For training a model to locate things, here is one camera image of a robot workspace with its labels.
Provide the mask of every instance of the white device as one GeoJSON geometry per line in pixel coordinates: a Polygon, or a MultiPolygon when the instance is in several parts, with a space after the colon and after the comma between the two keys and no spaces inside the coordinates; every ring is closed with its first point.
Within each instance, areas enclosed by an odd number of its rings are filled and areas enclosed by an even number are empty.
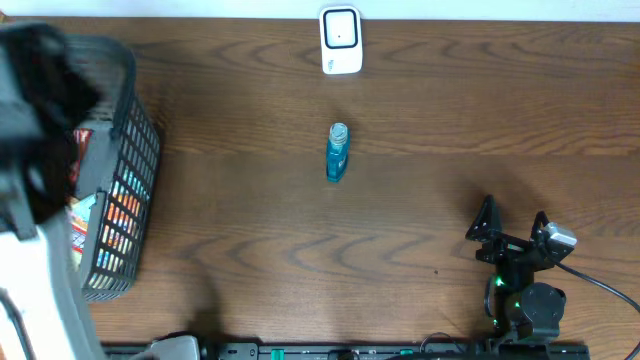
{"type": "Polygon", "coordinates": [[[362,69],[360,13],[353,6],[333,6],[320,12],[322,71],[350,74],[362,69]]]}

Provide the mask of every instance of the black mesh basket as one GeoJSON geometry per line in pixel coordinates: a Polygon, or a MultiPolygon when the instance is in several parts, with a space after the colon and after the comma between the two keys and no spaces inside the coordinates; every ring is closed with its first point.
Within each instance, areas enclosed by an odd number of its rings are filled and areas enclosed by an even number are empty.
{"type": "Polygon", "coordinates": [[[135,94],[130,50],[108,38],[70,36],[68,53],[72,66],[102,95],[80,126],[92,135],[76,197],[95,196],[78,269],[82,291],[87,301],[105,301],[135,281],[160,143],[135,94]]]}

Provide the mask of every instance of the cable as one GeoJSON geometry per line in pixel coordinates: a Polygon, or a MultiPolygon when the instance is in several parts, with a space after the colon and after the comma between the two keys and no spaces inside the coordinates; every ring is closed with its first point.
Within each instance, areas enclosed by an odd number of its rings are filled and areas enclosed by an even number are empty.
{"type": "Polygon", "coordinates": [[[442,335],[442,336],[446,336],[449,338],[449,340],[451,340],[451,342],[453,343],[453,345],[456,346],[456,348],[458,348],[458,351],[460,351],[461,354],[464,354],[464,350],[462,350],[462,348],[460,347],[460,345],[458,345],[458,343],[456,343],[455,340],[453,340],[453,338],[447,334],[447,333],[443,333],[443,332],[437,332],[437,333],[433,333],[429,336],[427,336],[424,340],[422,340],[422,344],[420,344],[420,353],[423,353],[424,350],[423,348],[425,347],[425,345],[427,345],[427,343],[429,342],[429,340],[431,340],[432,337],[436,336],[436,335],[442,335]]]}
{"type": "Polygon", "coordinates": [[[22,322],[20,312],[15,307],[13,302],[11,302],[11,299],[9,299],[9,295],[4,289],[0,289],[0,304],[2,304],[2,306],[4,307],[5,311],[7,312],[7,316],[9,317],[9,319],[11,319],[13,327],[16,329],[16,334],[18,335],[18,339],[20,339],[20,345],[22,346],[24,357],[27,360],[35,359],[36,357],[33,354],[31,342],[29,341],[27,331],[24,328],[24,323],[22,322]]]}
{"type": "MultiPolygon", "coordinates": [[[[556,261],[555,259],[553,259],[549,253],[547,252],[547,249],[545,249],[544,247],[541,247],[542,252],[544,253],[544,255],[557,267],[559,267],[560,269],[568,272],[571,275],[575,275],[579,278],[581,278],[582,280],[585,280],[587,282],[592,283],[593,285],[597,285],[607,291],[609,291],[610,293],[614,294],[615,296],[621,298],[622,300],[626,301],[627,303],[629,303],[629,305],[633,306],[634,309],[636,309],[636,311],[638,313],[640,313],[640,305],[638,305],[637,302],[633,301],[633,299],[631,299],[630,297],[628,297],[627,295],[625,295],[624,293],[622,293],[621,291],[618,291],[614,288],[612,288],[611,286],[598,281],[594,278],[592,278],[589,275],[583,274],[577,270],[573,270],[572,268],[561,264],[559,261],[556,261]]],[[[627,357],[625,358],[625,360],[631,360],[633,358],[636,357],[636,355],[638,355],[638,353],[640,353],[640,342],[638,342],[638,345],[636,345],[636,347],[633,349],[633,351],[631,351],[631,353],[629,353],[629,355],[627,355],[627,357]]]]}

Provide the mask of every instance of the green connector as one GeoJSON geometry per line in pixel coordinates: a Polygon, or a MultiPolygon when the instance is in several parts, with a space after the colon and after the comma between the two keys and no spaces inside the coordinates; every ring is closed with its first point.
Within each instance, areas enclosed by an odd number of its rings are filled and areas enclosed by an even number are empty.
{"type": "Polygon", "coordinates": [[[271,360],[284,360],[284,350],[271,350],[271,360]]]}

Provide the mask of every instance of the white wall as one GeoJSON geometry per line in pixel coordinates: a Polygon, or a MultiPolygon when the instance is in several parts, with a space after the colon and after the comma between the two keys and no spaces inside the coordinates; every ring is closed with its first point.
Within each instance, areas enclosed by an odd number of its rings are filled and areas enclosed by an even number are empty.
{"type": "Polygon", "coordinates": [[[316,18],[354,5],[365,19],[640,21],[640,0],[0,0],[8,15],[316,18]]]}

